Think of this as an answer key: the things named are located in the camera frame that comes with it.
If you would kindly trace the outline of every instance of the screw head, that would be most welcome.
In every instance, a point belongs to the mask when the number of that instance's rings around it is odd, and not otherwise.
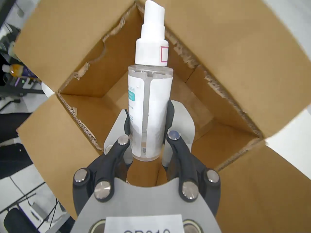
[[[105,148],[105,150],[104,150],[105,155],[108,154],[108,152],[110,151],[111,148],[112,148],[112,145],[108,145],[108,146]]]
[[[179,139],[180,135],[177,131],[170,131],[168,133],[168,137],[172,140],[172,141],[176,141]]]
[[[90,233],[102,233],[105,230],[105,224],[106,220],[100,220],[99,222],[96,222],[89,231]]]
[[[183,221],[183,230],[185,233],[202,233],[200,226],[192,220]]]
[[[94,189],[94,196],[97,200],[105,199],[111,190],[111,185],[107,181],[99,182]]]
[[[182,184],[182,193],[187,199],[195,200],[199,195],[199,188],[193,182],[184,182]]]
[[[219,181],[219,175],[214,170],[208,170],[206,175],[210,182],[217,183]]]
[[[83,182],[86,179],[86,176],[87,176],[87,170],[84,168],[81,168],[76,171],[73,178],[75,182]]]
[[[122,146],[127,144],[128,142],[129,142],[129,137],[127,135],[123,135],[118,138],[118,143]]]

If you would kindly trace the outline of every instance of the white label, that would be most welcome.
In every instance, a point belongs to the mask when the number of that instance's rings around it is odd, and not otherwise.
[[[181,214],[107,217],[104,233],[183,233]]]
[[[132,153],[141,156],[142,113],[145,83],[141,78],[128,76],[129,81],[129,116],[131,124],[130,140]]]
[[[153,79],[150,83],[149,115],[147,125],[146,157],[161,153],[167,103],[170,99],[173,78]]]

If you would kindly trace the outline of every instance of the bottle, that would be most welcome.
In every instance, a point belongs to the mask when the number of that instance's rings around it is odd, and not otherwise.
[[[19,64],[2,65],[2,71],[15,77],[39,79],[29,68]]]
[[[167,67],[164,8],[146,1],[135,65],[129,66],[130,140],[133,156],[152,161],[160,156],[173,69]]]

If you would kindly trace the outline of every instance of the floor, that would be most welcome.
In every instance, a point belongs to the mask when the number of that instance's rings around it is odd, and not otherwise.
[[[28,94],[24,98],[22,98],[20,103],[11,103],[8,107],[6,107],[1,113],[12,113],[12,112],[33,112],[40,106],[44,101],[47,100],[45,94]],[[9,99],[0,101],[0,108],[6,104]],[[19,138],[14,140],[2,143],[3,144],[12,144],[12,143],[20,143]],[[34,165],[30,165],[27,168],[13,174],[11,178],[7,177],[0,180],[0,210],[3,210],[11,203],[15,202],[19,198],[23,196],[23,193],[28,193],[41,183],[44,180],[41,177],[40,173],[37,171]],[[44,184],[40,188],[38,188],[34,193],[35,196],[29,198],[30,204],[35,202],[38,204],[46,213],[49,213],[53,207],[55,206],[56,199],[52,191],[49,189],[48,185]],[[33,224],[38,227],[40,222],[37,221],[34,216],[30,212],[30,207],[28,202],[25,200],[20,204],[21,209],[23,209],[24,213],[30,218]],[[6,216],[7,212],[4,212],[0,215],[0,232],[7,233],[6,229],[3,225],[3,220]],[[50,227],[50,220],[45,222],[40,227],[40,232],[48,232],[54,233],[58,230],[58,228],[63,224],[69,217],[69,214],[63,213],[59,207],[55,211],[53,223]]]

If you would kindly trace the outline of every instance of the white spray nozzle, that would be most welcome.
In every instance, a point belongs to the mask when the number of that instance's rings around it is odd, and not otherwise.
[[[165,9],[148,0],[145,3],[144,24],[141,27],[142,39],[164,40]]]
[[[135,64],[167,66],[169,43],[164,36],[164,12],[154,1],[146,1],[141,36],[136,41]]]

